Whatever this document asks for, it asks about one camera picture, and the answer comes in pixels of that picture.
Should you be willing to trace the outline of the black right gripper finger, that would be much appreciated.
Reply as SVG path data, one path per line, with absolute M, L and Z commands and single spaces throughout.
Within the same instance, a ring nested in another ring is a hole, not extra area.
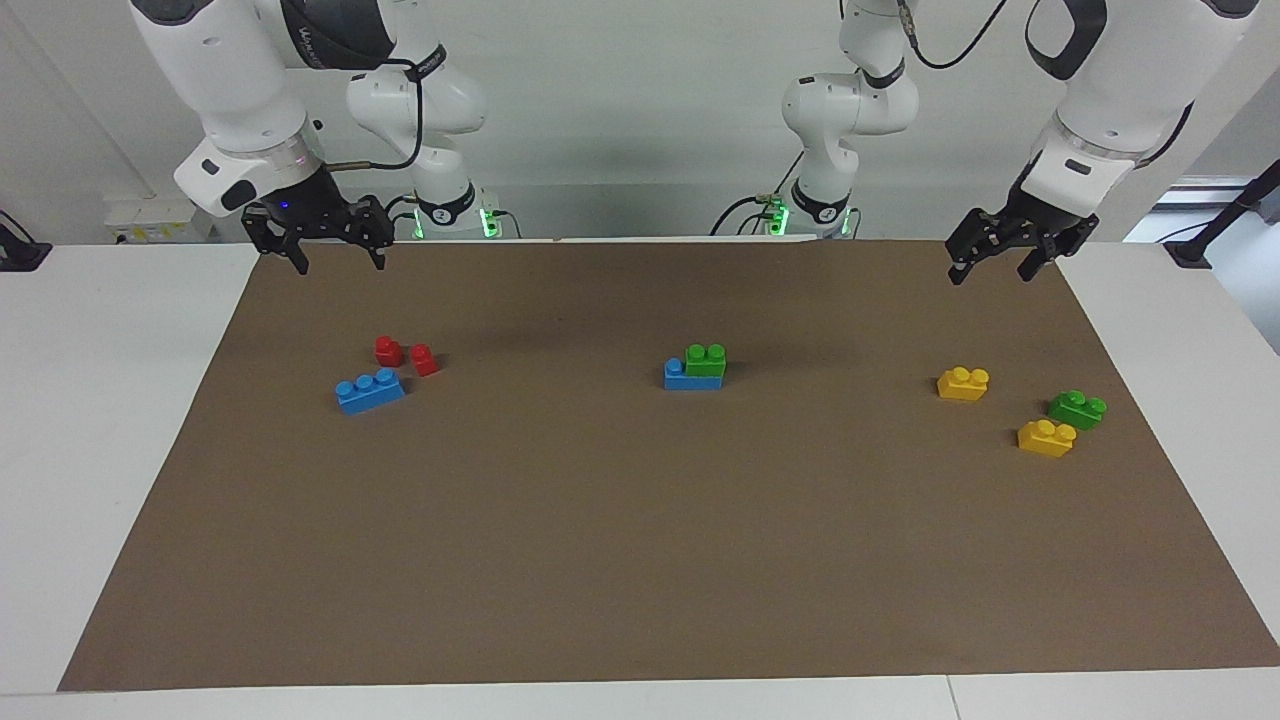
M 250 204 L 242 211 L 242 227 L 261 256 L 285 258 L 300 275 L 308 274 L 308 259 L 300 246 L 300 232 L 285 227 L 274 229 L 273 219 L 262 204 Z
M 346 242 L 362 249 L 378 272 L 387 265 L 387 250 L 396 242 L 396 223 L 383 204 L 365 195 L 346 205 Z

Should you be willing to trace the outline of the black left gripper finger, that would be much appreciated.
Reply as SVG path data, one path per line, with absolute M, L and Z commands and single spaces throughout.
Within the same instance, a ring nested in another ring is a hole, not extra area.
M 947 275 L 952 284 L 960 286 L 977 264 L 1005 251 L 1006 243 L 996 220 L 996 217 L 973 208 L 946 238 L 945 249 L 951 261 Z
M 1060 258 L 1074 256 L 1098 224 L 1098 217 L 1088 217 L 1059 233 L 1041 234 L 1018 266 L 1020 279 L 1032 282 L 1044 266 L 1055 264 Z

